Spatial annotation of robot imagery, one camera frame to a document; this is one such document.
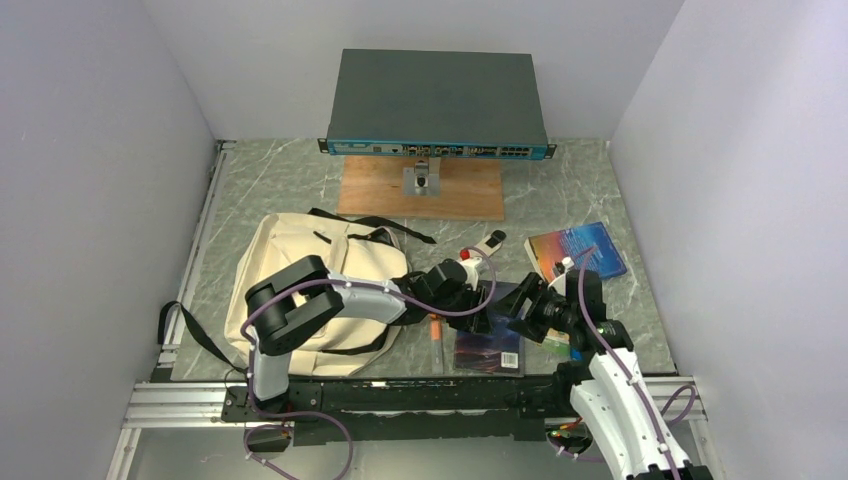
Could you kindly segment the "beige canvas backpack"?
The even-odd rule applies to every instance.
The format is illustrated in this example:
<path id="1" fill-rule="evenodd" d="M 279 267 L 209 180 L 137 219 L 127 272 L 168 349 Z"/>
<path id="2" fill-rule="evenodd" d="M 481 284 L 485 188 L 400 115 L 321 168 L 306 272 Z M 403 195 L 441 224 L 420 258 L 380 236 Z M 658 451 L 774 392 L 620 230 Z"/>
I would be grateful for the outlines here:
<path id="1" fill-rule="evenodd" d="M 232 371 L 347 377 L 382 356 L 405 325 L 439 316 L 485 333 L 492 291 L 482 271 L 504 239 L 495 231 L 460 259 L 413 270 L 402 237 L 430 235 L 380 216 L 346 219 L 314 208 L 265 216 L 236 271 L 225 335 L 231 358 L 180 301 L 159 312 L 157 338 L 178 312 L 194 342 Z"/>

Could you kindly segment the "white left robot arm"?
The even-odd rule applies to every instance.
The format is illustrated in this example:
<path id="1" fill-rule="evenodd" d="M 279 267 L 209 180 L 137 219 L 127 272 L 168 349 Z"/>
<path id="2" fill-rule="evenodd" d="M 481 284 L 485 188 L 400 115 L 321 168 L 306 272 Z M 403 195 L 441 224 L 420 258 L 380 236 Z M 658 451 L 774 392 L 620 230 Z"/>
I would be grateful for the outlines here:
<path id="1" fill-rule="evenodd" d="M 497 283 L 480 284 L 479 265 L 493 266 L 487 256 L 448 259 L 428 271 L 368 280 L 308 255 L 254 285 L 245 295 L 248 317 L 240 328 L 249 343 L 248 407 L 264 420 L 279 417 L 288 402 L 294 351 L 337 318 L 403 326 L 435 314 L 457 331 L 490 332 L 487 309 Z"/>

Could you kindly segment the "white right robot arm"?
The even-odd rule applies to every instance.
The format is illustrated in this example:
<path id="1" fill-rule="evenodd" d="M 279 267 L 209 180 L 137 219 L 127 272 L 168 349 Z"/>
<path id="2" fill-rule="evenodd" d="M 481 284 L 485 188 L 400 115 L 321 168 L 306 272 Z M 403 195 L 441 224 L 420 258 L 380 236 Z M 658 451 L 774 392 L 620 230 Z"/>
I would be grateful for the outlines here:
<path id="1" fill-rule="evenodd" d="M 510 330 L 533 341 L 561 332 L 579 353 L 553 375 L 555 409 L 582 418 L 616 479 L 711 478 L 681 448 L 651 397 L 630 335 L 607 316 L 599 274 L 571 270 L 563 281 L 556 288 L 531 272 L 494 306 Z"/>

